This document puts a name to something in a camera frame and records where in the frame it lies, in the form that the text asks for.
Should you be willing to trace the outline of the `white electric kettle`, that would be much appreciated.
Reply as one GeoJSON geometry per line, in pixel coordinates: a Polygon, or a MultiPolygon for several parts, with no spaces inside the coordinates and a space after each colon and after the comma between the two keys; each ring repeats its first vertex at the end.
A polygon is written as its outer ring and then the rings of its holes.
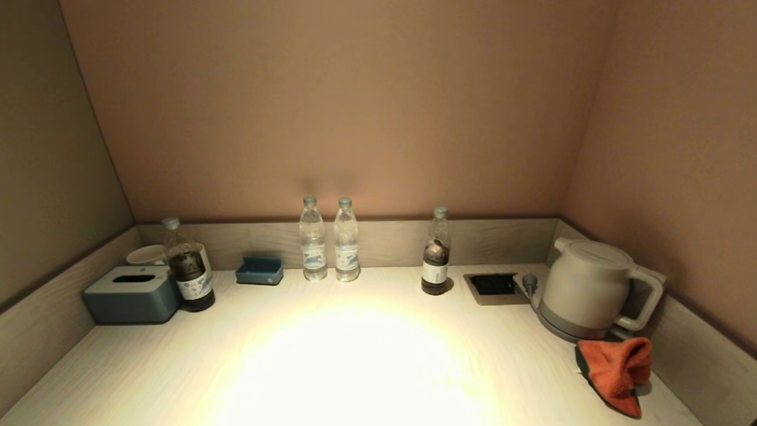
{"type": "Polygon", "coordinates": [[[557,238],[559,252],[547,275],[538,309],[560,331],[599,339],[612,326],[641,331],[665,292],[662,273],[636,264],[629,254],[590,240],[557,238]],[[646,283],[649,293],[636,317],[622,314],[632,281],[646,283]]]}

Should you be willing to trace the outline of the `slim dark drink bottle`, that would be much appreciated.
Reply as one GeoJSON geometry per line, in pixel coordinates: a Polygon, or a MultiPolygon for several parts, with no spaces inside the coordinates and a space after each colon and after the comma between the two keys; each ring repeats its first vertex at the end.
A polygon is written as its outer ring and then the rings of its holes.
{"type": "Polygon", "coordinates": [[[441,295],[447,290],[447,267],[451,261],[451,232],[448,224],[449,209],[434,208],[423,251],[421,285],[424,293],[441,295]]]}

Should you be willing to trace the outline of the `grey kettle base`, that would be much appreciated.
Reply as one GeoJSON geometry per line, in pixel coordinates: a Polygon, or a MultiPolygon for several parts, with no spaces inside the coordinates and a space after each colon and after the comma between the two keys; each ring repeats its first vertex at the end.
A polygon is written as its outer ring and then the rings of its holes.
{"type": "Polygon", "coordinates": [[[566,340],[571,343],[577,343],[579,341],[587,340],[587,341],[605,341],[605,342],[622,342],[625,340],[629,340],[630,338],[635,337],[631,332],[625,331],[621,327],[612,326],[611,329],[608,330],[608,332],[599,339],[592,339],[592,338],[584,338],[584,337],[577,337],[573,336],[572,334],[566,333],[564,331],[560,331],[557,329],[556,326],[549,323],[549,321],[544,318],[544,316],[540,313],[538,308],[535,308],[535,315],[537,315],[539,321],[541,324],[552,334],[556,335],[557,337],[562,338],[563,340],[566,340]]]}

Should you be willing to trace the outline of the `recessed black socket box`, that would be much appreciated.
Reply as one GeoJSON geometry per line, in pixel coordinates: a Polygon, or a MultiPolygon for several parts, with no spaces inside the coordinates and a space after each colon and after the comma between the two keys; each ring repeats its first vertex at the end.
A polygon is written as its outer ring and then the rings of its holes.
{"type": "Polygon", "coordinates": [[[463,278],[478,305],[528,305],[530,299],[516,282],[516,276],[517,273],[467,273],[463,278]]]}

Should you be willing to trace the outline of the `grey power plug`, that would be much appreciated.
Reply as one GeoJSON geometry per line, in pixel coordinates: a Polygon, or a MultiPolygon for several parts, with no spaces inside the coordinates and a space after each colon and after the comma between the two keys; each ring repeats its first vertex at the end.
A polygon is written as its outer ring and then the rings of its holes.
{"type": "Polygon", "coordinates": [[[528,297],[530,307],[534,312],[538,312],[538,305],[541,301],[541,292],[538,277],[533,273],[527,273],[522,277],[522,288],[525,296],[528,297]]]}

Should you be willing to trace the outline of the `small blue tray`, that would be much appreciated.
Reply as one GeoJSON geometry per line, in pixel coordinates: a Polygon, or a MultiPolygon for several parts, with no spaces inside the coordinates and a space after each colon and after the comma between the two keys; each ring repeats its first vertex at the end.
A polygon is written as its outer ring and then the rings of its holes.
{"type": "Polygon", "coordinates": [[[283,264],[280,258],[244,257],[235,271],[236,282],[240,284],[276,286],[283,278],[283,264]]]}

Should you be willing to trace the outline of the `large dark drink bottle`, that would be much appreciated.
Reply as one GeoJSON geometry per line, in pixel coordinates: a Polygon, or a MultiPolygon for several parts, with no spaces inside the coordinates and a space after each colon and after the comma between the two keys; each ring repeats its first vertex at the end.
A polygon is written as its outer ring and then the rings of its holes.
{"type": "Polygon", "coordinates": [[[164,255],[186,310],[202,312],[210,308],[216,297],[200,244],[181,228],[178,218],[163,218],[160,223],[164,255]]]}

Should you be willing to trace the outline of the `orange microfibre cloth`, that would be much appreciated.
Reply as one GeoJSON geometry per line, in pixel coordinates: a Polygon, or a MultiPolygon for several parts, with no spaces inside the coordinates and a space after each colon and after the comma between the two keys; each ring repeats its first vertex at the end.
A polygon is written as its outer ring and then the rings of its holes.
{"type": "Polygon", "coordinates": [[[630,418],[642,417],[636,387],[649,383],[652,342],[633,337],[620,342],[581,340],[575,360],[581,375],[609,407],[630,418]]]}

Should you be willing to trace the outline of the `white ceramic mug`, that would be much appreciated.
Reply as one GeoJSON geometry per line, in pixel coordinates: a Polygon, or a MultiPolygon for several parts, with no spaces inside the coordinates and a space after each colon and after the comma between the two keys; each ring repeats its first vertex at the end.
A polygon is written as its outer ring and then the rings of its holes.
{"type": "Polygon", "coordinates": [[[129,265],[166,265],[165,248],[161,244],[143,246],[127,254],[129,265]]]}

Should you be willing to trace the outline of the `blue-grey tissue box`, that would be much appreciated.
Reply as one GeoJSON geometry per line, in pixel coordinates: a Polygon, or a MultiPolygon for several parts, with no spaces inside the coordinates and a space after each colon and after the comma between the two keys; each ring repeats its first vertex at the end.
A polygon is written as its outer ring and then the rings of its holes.
{"type": "Polygon", "coordinates": [[[182,298],[167,265],[121,265],[81,291],[97,324],[162,324],[182,298]]]}

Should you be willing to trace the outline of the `clear water bottle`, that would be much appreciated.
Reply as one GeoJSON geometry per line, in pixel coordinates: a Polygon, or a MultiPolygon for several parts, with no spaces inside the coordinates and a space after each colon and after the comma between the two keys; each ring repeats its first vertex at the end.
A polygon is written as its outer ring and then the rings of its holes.
{"type": "Polygon", "coordinates": [[[358,221],[352,199],[343,197],[334,221],[335,272],[338,280],[351,282],[360,275],[358,221]]]}
{"type": "Polygon", "coordinates": [[[317,281],[327,276],[325,254],[325,224],[314,196],[303,199],[303,212],[299,221],[303,275],[306,280],[317,281]]]}

